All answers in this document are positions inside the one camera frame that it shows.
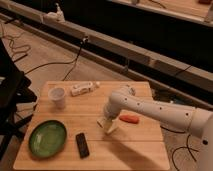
table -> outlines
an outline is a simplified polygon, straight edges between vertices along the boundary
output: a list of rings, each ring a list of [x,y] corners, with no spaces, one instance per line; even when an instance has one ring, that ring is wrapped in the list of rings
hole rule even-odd
[[[132,125],[117,119],[119,128],[110,135],[103,133],[97,119],[103,114],[103,106],[113,89],[129,84],[136,89],[136,96],[152,99],[148,82],[101,82],[94,92],[77,97],[67,95],[64,110],[56,109],[47,97],[53,87],[70,86],[78,82],[47,82],[41,92],[34,117],[29,124],[21,144],[14,170],[169,170],[169,161],[159,123],[130,111],[140,123]],[[64,123],[68,138],[64,149],[52,158],[35,160],[28,149],[28,139],[32,130],[41,122],[56,119]],[[84,132],[90,156],[80,159],[75,135]]]

wood grain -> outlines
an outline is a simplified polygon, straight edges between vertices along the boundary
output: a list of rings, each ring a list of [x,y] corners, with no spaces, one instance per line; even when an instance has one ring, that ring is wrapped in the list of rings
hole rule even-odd
[[[130,3],[131,0],[118,0],[120,2]],[[198,0],[154,0],[166,7],[167,10],[189,14],[205,18],[210,8],[208,4],[200,4]],[[140,0],[140,5],[149,5],[162,8],[159,4],[150,0]]]
[[[105,135],[97,124],[103,114],[103,106],[110,92],[129,84],[136,96],[152,99],[147,82],[101,82],[99,89],[77,97],[69,96],[69,88],[78,82],[47,82],[38,101],[35,115],[30,122],[24,141],[14,163],[15,170],[169,170],[169,161],[157,121],[130,111],[121,114],[138,115],[137,125],[116,120],[118,128]],[[67,91],[67,106],[56,110],[47,94],[53,87]],[[63,150],[52,158],[38,160],[31,156],[28,139],[33,129],[46,120],[58,120],[67,129],[67,141]],[[84,132],[90,156],[80,159],[75,135]]]

power cord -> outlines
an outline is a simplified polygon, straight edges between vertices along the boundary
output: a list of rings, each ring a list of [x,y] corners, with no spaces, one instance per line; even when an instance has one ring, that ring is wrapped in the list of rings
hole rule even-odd
[[[155,1],[155,0],[149,0],[150,2],[152,2],[152,3],[155,3],[155,4],[158,4],[158,5],[160,5],[163,9],[167,9],[166,8],[166,6],[165,5],[163,5],[162,3],[160,3],[160,2],[157,2],[157,1]]]
[[[60,64],[67,64],[67,65],[69,65],[69,64],[73,64],[73,63],[74,63],[74,66],[69,70],[69,72],[68,72],[68,73],[65,75],[65,77],[62,79],[62,80],[65,80],[65,79],[67,78],[67,76],[70,74],[70,72],[72,72],[72,70],[76,67],[76,64],[77,64],[79,55],[80,55],[80,53],[81,53],[81,51],[82,51],[83,45],[85,45],[87,42],[88,42],[88,38],[84,38],[84,39],[80,42],[80,48],[79,48],[78,54],[77,54],[76,58],[73,59],[72,61],[70,61],[70,62],[49,62],[49,63],[46,63],[46,64],[42,64],[42,65],[39,65],[39,66],[37,66],[37,67],[35,67],[35,68],[33,68],[33,69],[31,69],[31,70],[25,72],[25,75],[27,75],[27,74],[29,74],[29,73],[31,73],[31,72],[33,72],[33,71],[39,69],[39,68],[42,68],[42,67],[44,67],[44,66],[49,66],[49,65],[60,65]]]
[[[172,132],[172,133],[176,133],[176,134],[186,134],[186,132],[180,132],[180,131],[176,131],[176,130],[171,130],[171,129],[168,129],[166,127],[163,127],[163,126],[160,126],[162,129],[166,130],[166,131],[169,131],[169,132]],[[196,149],[193,149],[189,146],[189,138],[191,137],[191,134],[189,134],[186,138],[186,146],[182,146],[182,147],[178,147],[176,148],[173,152],[172,152],[172,163],[175,167],[175,169],[177,171],[180,171],[175,163],[175,159],[174,159],[174,155],[177,151],[179,151],[180,149],[187,149],[190,156],[192,157],[192,159],[194,160],[194,162],[197,162],[197,159],[195,158],[195,156],[193,155],[192,151],[194,152],[199,152],[198,150]]]
[[[181,150],[181,149],[189,149],[189,150],[194,151],[194,152],[199,152],[199,151],[196,150],[196,149],[188,148],[188,147],[185,147],[185,146],[176,148],[176,149],[172,152],[172,163],[173,163],[173,165],[174,165],[174,167],[175,167],[175,169],[176,169],[177,171],[180,171],[180,169],[179,169],[179,168],[177,167],[177,165],[176,165],[174,156],[175,156],[175,153],[176,153],[177,151]]]
[[[186,147],[188,149],[188,152],[189,154],[191,155],[192,159],[194,160],[194,162],[197,162],[197,159],[195,158],[195,156],[192,154],[192,151],[191,151],[191,148],[189,147],[189,138],[191,137],[191,134],[189,134],[187,136],[187,139],[186,139]]]
[[[19,39],[25,32],[22,32],[18,36],[6,35],[5,30],[4,30],[4,26],[3,26],[2,22],[0,22],[0,23],[1,23],[1,39],[9,40],[9,47],[12,51],[11,58],[13,59],[16,55],[22,54],[22,56],[17,58],[16,60],[14,60],[14,62],[17,62],[17,61],[23,59],[24,57],[26,57],[28,55],[27,54],[28,51],[31,49],[31,46],[29,44],[21,45],[21,46],[15,46],[15,40]]]
[[[80,54],[81,54],[81,50],[82,50],[82,48],[83,48],[83,45],[85,45],[87,42],[88,42],[88,38],[86,38],[86,39],[84,38],[84,39],[81,41],[78,54],[77,54],[77,56],[76,56],[76,58],[75,58],[75,60],[74,60],[74,65],[73,65],[73,67],[67,72],[67,74],[64,76],[64,78],[62,79],[62,81],[65,81],[65,80],[67,79],[68,75],[75,69],[75,67],[76,67],[76,65],[77,65],[77,62],[78,62],[78,58],[79,58],[79,56],[80,56]]]
[[[176,133],[176,134],[185,134],[186,132],[184,131],[176,131],[176,130],[171,130],[171,129],[168,129],[164,126],[160,126],[162,129],[166,130],[166,131],[169,131],[169,132],[172,132],[172,133]]]

green ceramic plate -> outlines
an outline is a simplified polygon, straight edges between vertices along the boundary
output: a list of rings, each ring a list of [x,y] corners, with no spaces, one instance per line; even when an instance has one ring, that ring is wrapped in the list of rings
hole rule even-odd
[[[48,158],[63,148],[66,137],[67,131],[61,122],[46,121],[33,130],[29,138],[29,149],[38,158]]]

black cable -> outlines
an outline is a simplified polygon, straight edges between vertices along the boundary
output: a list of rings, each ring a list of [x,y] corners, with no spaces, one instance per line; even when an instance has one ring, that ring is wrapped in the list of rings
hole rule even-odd
[[[160,3],[160,2],[157,2],[157,1],[154,1],[154,0],[149,0],[150,2],[152,2],[152,3],[155,3],[155,4],[158,4],[158,5],[160,5],[162,8],[164,8],[164,9],[167,9],[166,8],[166,6],[165,5],[163,5],[162,3]]]
[[[176,148],[176,149],[172,152],[172,163],[173,163],[173,165],[174,165],[174,167],[175,167],[175,169],[176,169],[177,171],[180,171],[180,169],[178,169],[178,167],[177,167],[177,165],[176,165],[176,163],[175,163],[174,155],[175,155],[175,153],[176,153],[177,151],[179,151],[180,149],[188,149],[188,147],[185,147],[185,146],[178,147],[178,148]],[[190,149],[191,151],[199,152],[198,150],[193,149],[193,148],[189,148],[189,149]]]
[[[19,119],[24,119],[21,115],[19,115],[18,113],[15,113],[16,116],[19,117]]]
[[[163,127],[163,126],[160,126],[162,129],[166,130],[166,131],[169,131],[169,132],[172,132],[172,133],[176,133],[176,134],[185,134],[186,132],[184,131],[176,131],[176,130],[171,130],[171,129],[168,129],[166,127]]]
[[[35,67],[35,68],[33,68],[33,69],[31,69],[31,70],[25,72],[25,75],[27,75],[27,74],[29,74],[29,73],[31,73],[31,72],[33,72],[33,71],[35,71],[35,70],[37,70],[37,69],[39,69],[39,68],[41,68],[41,67],[48,66],[48,65],[60,65],[60,64],[67,64],[67,65],[68,65],[68,64],[74,63],[74,67],[71,68],[71,69],[69,70],[69,72],[66,74],[66,76],[63,78],[63,80],[65,80],[66,77],[70,74],[70,72],[75,68],[76,63],[77,63],[77,60],[78,60],[79,55],[80,55],[80,53],[81,53],[81,50],[82,50],[82,48],[83,48],[83,45],[84,45],[86,42],[87,42],[87,41],[81,41],[78,54],[77,54],[76,58],[73,59],[72,61],[70,61],[70,62],[49,62],[49,63],[46,63],[46,64],[42,64],[42,65],[39,65],[39,66],[37,66],[37,67]]]
[[[191,151],[191,149],[190,149],[190,147],[189,147],[189,138],[190,138],[190,134],[187,136],[187,139],[186,139],[186,147],[187,147],[187,150],[188,150],[188,152],[189,152],[189,154],[191,155],[191,157],[192,157],[192,159],[195,161],[195,162],[197,162],[197,159],[195,158],[195,156],[192,154],[192,151]]]
[[[9,47],[12,51],[11,58],[13,59],[14,56],[16,56],[18,54],[23,54],[23,56],[21,56],[20,59],[22,59],[23,57],[26,57],[28,55],[27,52],[31,49],[31,46],[29,44],[21,45],[21,46],[15,46],[15,39],[19,39],[25,32],[22,32],[18,36],[5,35],[5,31],[4,31],[4,27],[3,27],[2,22],[1,22],[1,30],[2,30],[1,38],[9,40]]]
[[[187,71],[189,68],[191,68],[192,65],[188,66],[187,68],[183,69],[183,70],[180,70],[178,71],[176,74],[174,74],[172,77],[177,77],[178,75],[182,74],[183,72]]]
[[[44,66],[48,66],[48,65],[60,65],[60,64],[72,64],[74,62],[75,62],[75,59],[72,60],[72,61],[70,61],[70,62],[49,62],[49,63],[46,63],[46,64],[39,65],[39,66],[37,66],[37,67],[35,67],[35,68],[33,68],[33,69],[25,72],[25,75],[27,75],[27,74],[29,74],[29,73],[31,73],[31,72],[33,72],[33,71],[35,71],[35,70],[37,70],[37,69],[39,69],[41,67],[44,67]]]

